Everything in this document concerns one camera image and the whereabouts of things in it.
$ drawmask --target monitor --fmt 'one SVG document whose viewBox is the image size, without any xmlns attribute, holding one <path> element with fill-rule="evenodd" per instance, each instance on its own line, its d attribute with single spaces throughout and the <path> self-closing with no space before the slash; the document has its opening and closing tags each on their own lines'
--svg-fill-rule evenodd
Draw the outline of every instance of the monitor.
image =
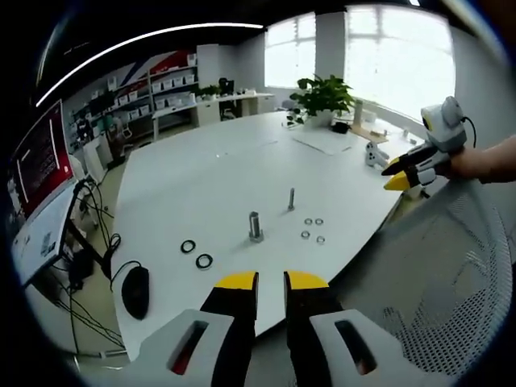
<svg viewBox="0 0 516 387">
<path fill-rule="evenodd" d="M 57 187 L 73 178 L 61 101 L 48 109 L 23 137 L 11 158 L 10 168 L 25 218 Z"/>
</svg>

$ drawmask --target black rubber ring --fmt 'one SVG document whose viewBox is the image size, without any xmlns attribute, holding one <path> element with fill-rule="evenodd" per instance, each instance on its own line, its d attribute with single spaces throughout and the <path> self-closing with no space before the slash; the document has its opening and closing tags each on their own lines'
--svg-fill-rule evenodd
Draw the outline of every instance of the black rubber ring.
<svg viewBox="0 0 516 387">
<path fill-rule="evenodd" d="M 206 266 L 203 266 L 201 265 L 201 259 L 202 258 L 207 258 L 208 259 L 208 264 Z M 210 254 L 201 254 L 200 256 L 197 257 L 197 259 L 195 260 L 195 265 L 197 266 L 198 269 L 200 270 L 204 270 L 205 268 L 209 268 L 211 266 L 211 264 L 213 264 L 213 258 L 211 257 Z"/>
<path fill-rule="evenodd" d="M 190 250 L 186 250 L 185 249 L 185 245 L 188 244 L 188 243 L 190 243 L 192 245 L 192 248 Z M 185 242 L 183 242 L 181 244 L 181 252 L 183 254 L 188 254 L 189 252 L 192 252 L 193 250 L 195 250 L 195 246 L 196 246 L 196 244 L 195 244 L 195 242 L 193 240 L 187 239 Z"/>
</svg>

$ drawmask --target metal peg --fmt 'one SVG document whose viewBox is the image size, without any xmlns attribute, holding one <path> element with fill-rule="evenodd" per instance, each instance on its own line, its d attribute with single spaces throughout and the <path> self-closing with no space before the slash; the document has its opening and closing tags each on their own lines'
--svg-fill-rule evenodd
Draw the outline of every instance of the metal peg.
<svg viewBox="0 0 516 387">
<path fill-rule="evenodd" d="M 289 200 L 289 211 L 293 211 L 293 192 L 294 189 L 290 189 L 290 200 Z"/>
<path fill-rule="evenodd" d="M 258 243 L 264 240 L 264 232 L 260 229 L 260 218 L 255 211 L 249 214 L 249 227 L 249 239 L 252 242 Z"/>
</svg>

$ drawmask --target ceiling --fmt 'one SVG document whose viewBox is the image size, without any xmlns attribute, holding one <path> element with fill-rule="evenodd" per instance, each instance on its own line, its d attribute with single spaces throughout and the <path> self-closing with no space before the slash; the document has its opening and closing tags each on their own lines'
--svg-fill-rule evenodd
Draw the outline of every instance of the ceiling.
<svg viewBox="0 0 516 387">
<path fill-rule="evenodd" d="M 467 29 L 440 1 L 419 1 L 422 8 L 446 15 L 452 25 Z M 37 2 L 30 7 L 31 13 L 39 17 L 30 21 L 21 18 L 19 21 L 19 26 L 31 33 L 25 33 L 18 36 L 15 42 L 10 42 L 13 46 L 10 51 L 16 57 L 13 63 L 13 72 L 18 82 L 15 99 L 20 108 L 29 112 L 23 115 L 23 119 L 30 122 L 33 116 L 41 113 L 41 109 L 34 109 L 35 102 L 66 73 L 92 55 L 146 32 L 208 22 L 268 26 L 312 10 L 325 13 L 342 10 L 344 3 L 372 2 L 317 0 L 296 2 L 294 5 L 289 2 L 288 5 L 278 6 L 279 0 L 218 0 L 206 3 L 145 0 L 138 4 L 131 4 L 127 0 L 54 0 L 52 8 L 45 5 L 48 2 Z M 407 0 L 382 2 L 408 4 Z M 21 15 L 26 12 L 24 7 L 27 4 L 16 6 L 20 8 Z M 247 28 L 202 28 L 158 35 L 129 44 L 96 60 L 67 80 L 54 95 L 67 98 L 93 79 L 152 54 L 193 48 L 198 44 L 238 44 L 259 33 L 260 30 Z M 40 81 L 37 81 L 40 60 L 46 47 L 43 71 L 40 73 Z"/>
</svg>

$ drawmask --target floor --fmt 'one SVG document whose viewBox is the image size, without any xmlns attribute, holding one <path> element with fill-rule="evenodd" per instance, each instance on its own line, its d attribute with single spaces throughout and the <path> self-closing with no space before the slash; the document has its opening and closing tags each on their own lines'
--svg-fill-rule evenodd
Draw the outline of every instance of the floor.
<svg viewBox="0 0 516 387">
<path fill-rule="evenodd" d="M 189 126 L 177 127 L 170 131 L 160 133 L 160 138 L 169 137 L 191 129 Z M 144 144 L 150 139 L 142 139 L 139 144 Z M 102 199 L 109 211 L 115 209 L 116 198 L 119 186 L 122 181 L 125 164 L 109 171 L 102 183 Z M 419 206 L 424 199 L 413 200 L 404 198 L 397 210 L 389 217 L 390 222 L 402 218 Z M 112 228 L 112 219 L 105 217 L 109 231 Z M 93 230 L 88 234 L 89 241 L 102 254 L 105 246 L 99 230 Z M 400 249 L 387 248 L 382 242 L 373 237 L 372 242 L 366 246 L 354 259 L 352 269 L 340 276 L 332 287 L 346 309 L 360 309 L 368 317 L 375 320 L 377 305 L 391 305 L 393 299 L 398 300 L 396 307 L 406 316 L 414 316 L 419 299 L 425 291 L 427 274 L 435 266 L 435 252 L 443 252 L 442 256 L 450 254 L 454 248 L 463 251 L 467 248 L 468 241 L 461 240 L 455 235 L 456 240 L 453 247 L 439 245 L 442 238 L 446 238 L 443 231 L 435 242 L 427 245 L 424 252 L 411 251 L 412 245 L 409 240 L 404 240 L 405 254 Z M 407 260 L 407 256 L 416 255 L 418 260 Z M 455 273 L 457 263 L 453 260 L 440 259 L 439 265 L 443 273 Z M 397 269 L 404 267 L 400 273 Z M 410 287 L 414 291 L 407 293 Z M 102 275 L 99 267 L 95 268 L 94 275 L 85 282 L 85 287 L 76 293 L 76 299 L 105 327 L 118 332 L 118 324 L 114 313 L 113 299 L 109 291 L 109 281 Z M 100 352 L 117 349 L 117 347 L 102 338 L 97 333 L 90 331 L 87 327 L 76 322 L 77 344 L 81 352 Z M 126 356 L 116 356 L 100 359 L 79 359 L 79 368 L 84 374 L 96 372 L 99 368 L 118 368 L 128 363 Z M 289 350 L 286 346 L 286 334 L 284 328 L 274 328 L 257 340 L 253 348 L 252 360 L 248 370 L 246 386 L 267 385 L 286 386 L 295 385 L 293 368 L 290 363 Z"/>
</svg>

